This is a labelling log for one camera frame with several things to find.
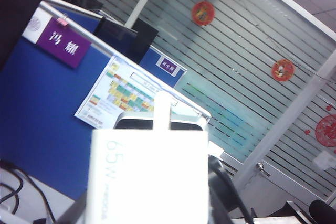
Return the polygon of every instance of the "white desk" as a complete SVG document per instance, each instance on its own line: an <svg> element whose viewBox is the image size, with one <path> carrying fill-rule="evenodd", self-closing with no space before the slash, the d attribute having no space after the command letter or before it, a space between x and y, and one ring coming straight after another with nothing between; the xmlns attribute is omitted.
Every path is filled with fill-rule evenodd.
<svg viewBox="0 0 336 224"><path fill-rule="evenodd" d="M254 218L255 224L301 224L294 216ZM246 224L244 219L233 219L234 224Z"/></svg>
<svg viewBox="0 0 336 224"><path fill-rule="evenodd" d="M20 204L15 215L27 221L28 223L32 223L36 219L47 218L46 207L41 198L41 195L36 191L33 186L31 186L28 181L24 179L23 181L24 186L22 190L18 193ZM48 202L56 219L58 219L74 202L69 197L52 189L46 184L43 184L42 182L34 178L33 181L46 195L46 198L48 199ZM6 183L13 188L17 188L19 185L17 179L3 169L0 169L0 182ZM9 191L6 188L1 187L0 197L3 197L8 193ZM0 209L2 211L12 211L14 204L14 197L12 197L11 199L3 202Z"/></svg>

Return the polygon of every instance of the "red paper cutting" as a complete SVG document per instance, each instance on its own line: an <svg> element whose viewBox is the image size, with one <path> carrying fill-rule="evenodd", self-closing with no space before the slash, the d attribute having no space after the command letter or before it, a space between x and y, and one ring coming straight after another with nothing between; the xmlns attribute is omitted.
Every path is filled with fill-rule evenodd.
<svg viewBox="0 0 336 224"><path fill-rule="evenodd" d="M290 60L282 59L272 67L272 76L277 81L288 81L294 75L295 66Z"/></svg>
<svg viewBox="0 0 336 224"><path fill-rule="evenodd" d="M336 146L336 115L323 118L315 129L317 141L327 147Z"/></svg>
<svg viewBox="0 0 336 224"><path fill-rule="evenodd" d="M196 3L191 11L193 21L199 26L206 26L212 22L215 17L215 8L208 1Z"/></svg>

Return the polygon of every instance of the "purple name plate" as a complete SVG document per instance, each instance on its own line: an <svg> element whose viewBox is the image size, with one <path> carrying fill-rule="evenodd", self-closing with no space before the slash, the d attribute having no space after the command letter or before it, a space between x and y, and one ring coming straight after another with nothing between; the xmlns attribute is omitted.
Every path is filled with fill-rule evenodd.
<svg viewBox="0 0 336 224"><path fill-rule="evenodd" d="M173 72L177 68L177 65L172 63L170 60L164 58L160 63L160 68L162 68L163 70L167 71L170 74L173 74Z"/></svg>
<svg viewBox="0 0 336 224"><path fill-rule="evenodd" d="M88 51L91 42L52 18L36 44L76 68Z"/></svg>

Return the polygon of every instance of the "metal frame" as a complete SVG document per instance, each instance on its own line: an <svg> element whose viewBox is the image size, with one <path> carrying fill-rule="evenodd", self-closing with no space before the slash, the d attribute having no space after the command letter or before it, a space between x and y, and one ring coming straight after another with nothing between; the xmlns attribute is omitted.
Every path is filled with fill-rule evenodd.
<svg viewBox="0 0 336 224"><path fill-rule="evenodd" d="M69 9L72 9L72 10L74 10L76 12L80 12L80 13L86 14L86 15L88 15L90 17L95 17L95 18L98 18L98 19L102 19L103 18L102 15L99 15L97 13L91 12L89 10L86 10L86 9L82 8L82 7L79 7L77 5L71 4L71 3L63 1L63 0L44 0L44 1L47 1L48 3L51 3L51 4L58 5L60 7L65 6L65 7L69 8Z"/></svg>
<svg viewBox="0 0 336 224"><path fill-rule="evenodd" d="M243 166L242 162L238 161L231 155L227 154L224 150L224 152L221 154L220 157L225 163L229 164L230 166L234 167L237 170L240 170Z"/></svg>
<svg viewBox="0 0 336 224"><path fill-rule="evenodd" d="M144 8L145 4L147 3L148 0L139 0L138 3L136 4L135 8L133 9L131 15L127 19L125 23L125 27L131 28L136 19L138 18L139 14L141 13L142 9Z"/></svg>
<svg viewBox="0 0 336 224"><path fill-rule="evenodd" d="M336 33L332 31L329 27L323 24L321 21L316 19L313 15L311 15L308 11L306 11L303 7L297 4L293 0L282 0L296 12L298 12L302 17L307 19L310 23L315 25L318 29L328 35L330 38L336 41ZM308 106L311 100L318 94L318 92L323 88L327 80L335 73L336 69L336 50L331 54L331 56L326 60L326 62L321 66L317 75L314 75L312 79L308 82L306 87L299 93L299 95L295 98L293 103L287 108L281 118L273 125L273 127L267 132L265 137L260 141L254 151L248 156L248 158L244 161L238 172L233 178L233 182L237 187L238 191L243 190L245 184L255 173L255 164L260 162L263 157L271 150L271 148L276 144L279 138L286 132L286 130L291 126L292 123L297 119L297 117L301 114L301 112ZM299 183L295 182L287 175L281 173L284 178L288 178L286 183L289 183L289 186L285 186L284 190L289 193L297 194L295 189L293 190L293 185L296 189L304 189ZM312 193L311 199L313 199L316 195ZM327 203L330 203L334 197L336 196L336 192L334 192L328 199Z"/></svg>

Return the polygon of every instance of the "blue cubicle partition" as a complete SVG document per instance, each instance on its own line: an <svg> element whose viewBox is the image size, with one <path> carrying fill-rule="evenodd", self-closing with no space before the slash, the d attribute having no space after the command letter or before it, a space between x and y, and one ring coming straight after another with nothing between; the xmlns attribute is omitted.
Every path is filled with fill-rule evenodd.
<svg viewBox="0 0 336 224"><path fill-rule="evenodd" d="M92 127L73 115L108 60L91 47L72 69L22 38L0 72L0 157L78 198Z"/></svg>
<svg viewBox="0 0 336 224"><path fill-rule="evenodd" d="M161 57L172 61L172 59L168 58L166 55L150 47L140 61L140 66L173 88L185 74L186 70L178 66L178 72L175 76L173 76L171 73L158 66L157 62Z"/></svg>

